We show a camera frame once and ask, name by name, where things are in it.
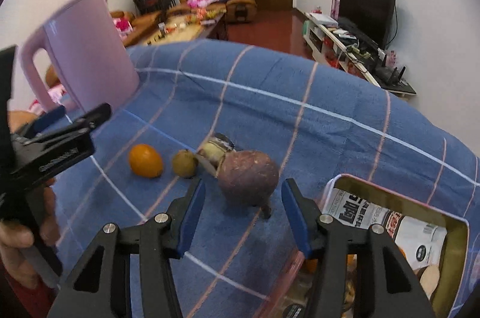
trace black logo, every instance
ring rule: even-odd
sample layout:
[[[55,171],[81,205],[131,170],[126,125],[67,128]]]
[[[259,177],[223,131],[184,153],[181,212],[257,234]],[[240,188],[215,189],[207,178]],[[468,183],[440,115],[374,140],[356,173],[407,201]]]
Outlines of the black logo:
[[[427,255],[427,248],[425,245],[420,245],[417,249],[417,254],[415,255],[417,257],[417,261],[423,261],[425,256]]]

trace black tv screen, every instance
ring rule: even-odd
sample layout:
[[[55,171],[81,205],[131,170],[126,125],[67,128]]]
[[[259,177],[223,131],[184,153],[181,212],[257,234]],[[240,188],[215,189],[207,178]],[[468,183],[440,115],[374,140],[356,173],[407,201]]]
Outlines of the black tv screen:
[[[395,0],[340,0],[339,23],[349,24],[349,28],[353,23],[378,47],[385,49],[394,9]]]

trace red sleeve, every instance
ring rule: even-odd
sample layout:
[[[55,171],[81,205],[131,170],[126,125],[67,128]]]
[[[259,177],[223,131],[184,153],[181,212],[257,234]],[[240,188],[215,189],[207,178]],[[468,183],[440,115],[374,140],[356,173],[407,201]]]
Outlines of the red sleeve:
[[[32,318],[46,318],[52,307],[53,292],[43,283],[42,279],[39,280],[35,290],[30,290],[29,288],[23,287],[7,272],[5,272],[5,276],[11,289],[23,304],[28,314],[30,314]]]

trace silver screw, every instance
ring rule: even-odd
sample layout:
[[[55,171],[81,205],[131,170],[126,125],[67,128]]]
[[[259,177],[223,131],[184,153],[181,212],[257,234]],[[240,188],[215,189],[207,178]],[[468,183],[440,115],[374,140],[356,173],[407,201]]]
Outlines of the silver screw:
[[[106,224],[105,226],[103,226],[103,232],[110,234],[113,233],[116,228],[117,226],[115,226],[114,224]]]
[[[328,214],[322,214],[318,218],[323,224],[331,224],[333,222],[333,217]]]
[[[371,226],[371,230],[372,230],[374,233],[376,233],[376,234],[382,234],[382,233],[385,231],[385,229],[383,228],[383,226],[380,225],[380,224],[373,224],[373,225]]]
[[[157,222],[158,224],[164,224],[168,220],[169,220],[169,215],[165,214],[164,212],[155,215],[155,222]]]

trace wooden floor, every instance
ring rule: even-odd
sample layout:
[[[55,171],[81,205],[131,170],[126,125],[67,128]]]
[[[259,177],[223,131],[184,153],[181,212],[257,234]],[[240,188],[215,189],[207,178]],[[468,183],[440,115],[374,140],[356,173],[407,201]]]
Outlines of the wooden floor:
[[[259,11],[252,23],[229,24],[229,41],[311,59],[302,27],[303,22],[292,11]]]

